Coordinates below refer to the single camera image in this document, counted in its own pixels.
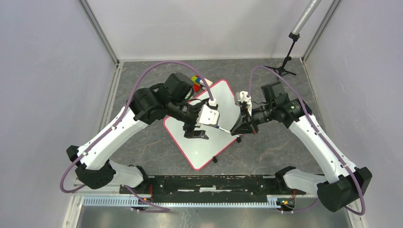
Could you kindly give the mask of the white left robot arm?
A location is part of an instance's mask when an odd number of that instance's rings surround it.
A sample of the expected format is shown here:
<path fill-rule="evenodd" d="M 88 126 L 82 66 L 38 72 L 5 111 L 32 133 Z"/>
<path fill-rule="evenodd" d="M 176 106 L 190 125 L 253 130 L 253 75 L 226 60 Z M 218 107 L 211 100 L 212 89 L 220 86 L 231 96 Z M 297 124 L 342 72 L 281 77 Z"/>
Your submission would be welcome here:
<path fill-rule="evenodd" d="M 82 146 L 67 149 L 78 180 L 91 189 L 108 184 L 126 185 L 137 193 L 149 189 L 149 180 L 140 166 L 124 166 L 110 157 L 133 135 L 156 120 L 170 116 L 184 123 L 186 138 L 207 139 L 201 125 L 202 114 L 217 107 L 213 97 L 190 104 L 187 97 L 193 91 L 192 80 L 182 73 L 172 73 L 164 83 L 137 89 L 113 121 Z"/>

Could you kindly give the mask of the blue white marker pen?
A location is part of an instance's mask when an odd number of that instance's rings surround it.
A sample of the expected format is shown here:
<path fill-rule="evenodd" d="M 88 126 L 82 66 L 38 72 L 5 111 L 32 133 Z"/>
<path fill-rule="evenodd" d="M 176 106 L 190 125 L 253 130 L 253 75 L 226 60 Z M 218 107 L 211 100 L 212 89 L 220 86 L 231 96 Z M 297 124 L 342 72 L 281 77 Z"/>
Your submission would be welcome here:
<path fill-rule="evenodd" d="M 223 131 L 223 132 L 226 132 L 226 133 L 228 133 L 228 134 L 231 134 L 231 132 L 230 132 L 230 130 L 227 130 L 227 129 L 225 129 L 225 128 L 223 128 L 223 127 L 220 127 L 220 126 L 213 126 L 213 128 L 215 128 L 215 129 L 218 129 L 218 130 L 221 130 L 221 131 Z"/>

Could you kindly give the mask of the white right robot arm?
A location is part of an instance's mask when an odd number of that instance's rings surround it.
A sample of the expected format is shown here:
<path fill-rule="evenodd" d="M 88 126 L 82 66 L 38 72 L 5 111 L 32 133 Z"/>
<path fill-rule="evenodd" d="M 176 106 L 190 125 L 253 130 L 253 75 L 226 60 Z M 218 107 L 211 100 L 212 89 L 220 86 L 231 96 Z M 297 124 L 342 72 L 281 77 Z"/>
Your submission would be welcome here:
<path fill-rule="evenodd" d="M 252 108 L 247 91 L 236 93 L 235 104 L 240 115 L 231 128 L 233 135 L 257 134 L 258 126 L 270 121 L 284 124 L 308 149 L 319 164 L 323 175 L 301 171 L 288 166 L 276 172 L 274 186 L 277 192 L 301 190 L 314 195 L 331 212 L 337 212 L 363 196 L 373 177 L 367 167 L 358 166 L 348 159 L 319 125 L 304 101 L 290 100 L 281 82 L 261 87 L 265 102 Z"/>

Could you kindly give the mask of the white board with pink rim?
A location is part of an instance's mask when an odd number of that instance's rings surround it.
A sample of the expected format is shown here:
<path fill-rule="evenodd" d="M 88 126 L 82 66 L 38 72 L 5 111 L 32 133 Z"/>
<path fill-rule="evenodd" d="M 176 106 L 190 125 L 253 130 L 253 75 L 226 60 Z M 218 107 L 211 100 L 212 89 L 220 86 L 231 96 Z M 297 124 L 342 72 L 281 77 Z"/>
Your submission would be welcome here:
<path fill-rule="evenodd" d="M 210 89 L 219 105 L 218 126 L 230 130 L 240 114 L 240 108 L 234 102 L 235 94 L 229 83 L 224 79 L 213 84 Z M 228 148 L 237 139 L 236 136 L 205 125 L 201 126 L 200 129 L 206 131 L 206 135 L 209 137 L 208 140 L 187 139 L 184 137 L 183 123 L 170 116 L 164 119 L 163 125 L 190 166 L 196 171 L 202 169 L 213 160 L 213 157 Z"/>

